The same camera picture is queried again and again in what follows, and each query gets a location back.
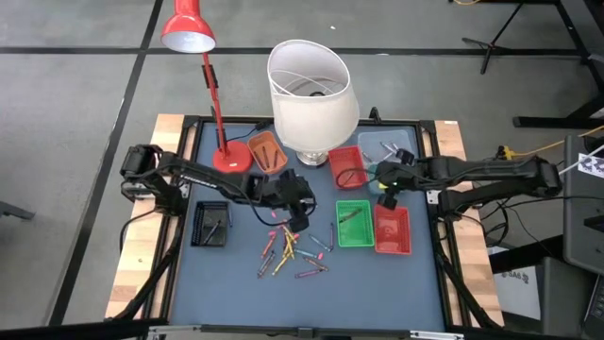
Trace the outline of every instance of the white lamp shade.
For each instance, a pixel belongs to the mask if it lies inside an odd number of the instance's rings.
[[[344,62],[315,42],[277,45],[268,59],[275,129],[283,145],[321,153],[342,145],[360,111]]]

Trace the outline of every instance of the desk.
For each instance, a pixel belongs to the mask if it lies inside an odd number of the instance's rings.
[[[173,152],[177,152],[180,149],[183,157],[190,158],[194,149],[195,129],[187,127],[195,122],[194,118],[196,117],[185,117],[184,115],[176,114],[159,115],[151,144],[159,145],[164,150]],[[430,139],[428,133],[423,134],[424,148],[427,155],[431,154],[432,142],[435,142],[441,154],[457,156],[462,159],[465,158],[461,133],[457,122],[433,122],[431,128],[435,129],[436,138]],[[186,134],[186,138],[180,140],[182,133]],[[470,187],[470,183],[462,183],[458,189],[467,190]],[[151,210],[152,207],[153,200],[151,199],[138,201],[134,205],[132,215],[144,213]],[[468,212],[468,214],[478,218],[478,212],[476,211]],[[176,227],[177,219],[166,219],[164,222],[164,227],[166,228],[164,228],[163,232],[165,235],[162,235],[161,232],[161,220],[161,215],[154,213],[130,225],[111,291],[109,306],[106,312],[107,316],[119,313],[147,279],[154,259],[157,258],[156,247],[158,243],[166,245],[171,242],[171,235]],[[442,235],[445,235],[444,227],[440,226],[440,229],[442,230]],[[466,285],[489,316],[499,324],[503,324],[495,290],[495,282],[491,273],[480,226],[470,220],[456,222],[455,236],[460,267]],[[158,284],[154,293],[153,304],[146,306],[146,309],[140,311],[137,317],[140,317],[142,313],[145,313],[145,316],[148,315],[151,317],[165,315],[169,306],[162,304],[166,299],[164,292],[171,291],[170,289],[165,289],[166,275],[170,274],[164,274],[164,278]],[[450,306],[452,324],[461,325],[462,311],[460,303],[450,282],[447,285],[447,292],[448,301],[445,304],[448,303]]]

